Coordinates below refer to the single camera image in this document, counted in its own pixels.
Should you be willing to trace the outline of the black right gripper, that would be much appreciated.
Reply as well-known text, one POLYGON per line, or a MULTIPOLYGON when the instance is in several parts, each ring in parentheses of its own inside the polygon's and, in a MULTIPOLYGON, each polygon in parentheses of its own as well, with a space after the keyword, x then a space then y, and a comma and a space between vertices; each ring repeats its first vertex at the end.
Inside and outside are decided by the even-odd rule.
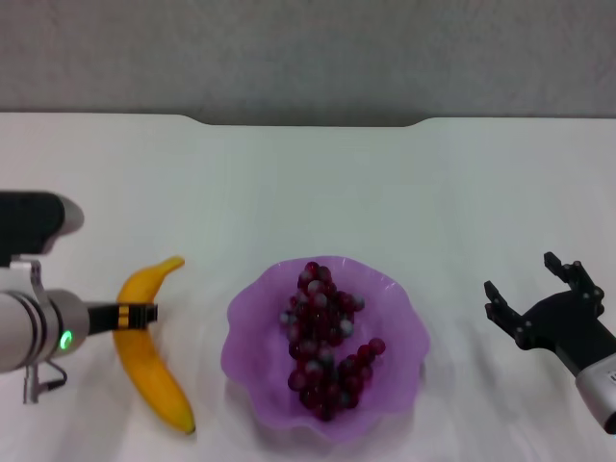
POLYGON ((486 281, 486 316, 508 335, 517 333, 520 349, 551 351, 571 374, 578 375, 615 353, 615 336, 600 322, 604 292, 581 261, 563 264, 554 253, 546 252, 544 265, 571 291, 551 295, 521 316, 486 281))

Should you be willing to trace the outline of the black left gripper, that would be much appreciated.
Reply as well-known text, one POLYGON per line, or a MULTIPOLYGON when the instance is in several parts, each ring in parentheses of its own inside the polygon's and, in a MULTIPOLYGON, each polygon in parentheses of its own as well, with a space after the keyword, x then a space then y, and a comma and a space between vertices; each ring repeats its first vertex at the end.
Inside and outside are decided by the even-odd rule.
POLYGON ((89 336, 113 330, 143 330, 158 319, 154 303, 119 304, 95 302, 87 305, 89 336))

